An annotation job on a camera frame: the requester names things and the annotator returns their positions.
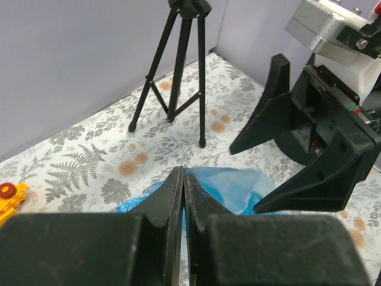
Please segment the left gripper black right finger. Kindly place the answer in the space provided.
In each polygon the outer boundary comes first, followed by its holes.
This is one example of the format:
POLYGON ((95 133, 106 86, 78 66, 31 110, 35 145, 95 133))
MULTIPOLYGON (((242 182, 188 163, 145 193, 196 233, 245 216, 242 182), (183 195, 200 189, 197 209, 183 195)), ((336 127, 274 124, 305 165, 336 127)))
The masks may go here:
POLYGON ((184 178, 190 285, 369 285, 351 236, 328 215, 238 216, 184 178))

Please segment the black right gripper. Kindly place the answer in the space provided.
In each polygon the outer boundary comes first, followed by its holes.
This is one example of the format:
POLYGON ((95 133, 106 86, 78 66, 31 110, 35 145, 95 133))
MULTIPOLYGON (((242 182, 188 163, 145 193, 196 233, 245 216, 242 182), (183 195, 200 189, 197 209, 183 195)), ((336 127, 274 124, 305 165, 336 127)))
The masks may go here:
POLYGON ((277 138, 290 131, 292 123, 293 136, 312 158, 257 203, 254 212, 343 210, 380 154, 376 121, 360 107, 359 96, 315 55, 292 92, 289 79, 289 60, 283 54, 273 56, 260 101, 229 151, 238 154, 277 138))

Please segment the blue trash bag roll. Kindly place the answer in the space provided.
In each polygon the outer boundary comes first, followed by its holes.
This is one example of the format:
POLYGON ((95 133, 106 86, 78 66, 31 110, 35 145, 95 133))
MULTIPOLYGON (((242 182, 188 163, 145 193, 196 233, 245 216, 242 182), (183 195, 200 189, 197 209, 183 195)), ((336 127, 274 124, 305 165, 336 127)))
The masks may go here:
MULTIPOLYGON (((257 169, 234 169, 229 167, 190 167, 184 174, 196 175, 199 183, 209 195, 236 215, 254 215, 254 206, 276 187, 270 178, 257 169)), ((171 195, 159 192, 165 181, 148 187, 148 192, 131 198, 115 209, 119 213, 132 212, 147 201, 153 202, 158 210, 171 200, 171 195)))

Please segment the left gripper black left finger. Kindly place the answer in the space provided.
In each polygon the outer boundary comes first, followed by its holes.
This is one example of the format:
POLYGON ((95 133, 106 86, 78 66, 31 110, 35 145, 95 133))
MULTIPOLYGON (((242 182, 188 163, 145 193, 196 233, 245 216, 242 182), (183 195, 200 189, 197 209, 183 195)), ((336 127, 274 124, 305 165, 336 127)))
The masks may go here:
POLYGON ((127 213, 32 213, 1 228, 2 285, 177 285, 184 169, 127 213))

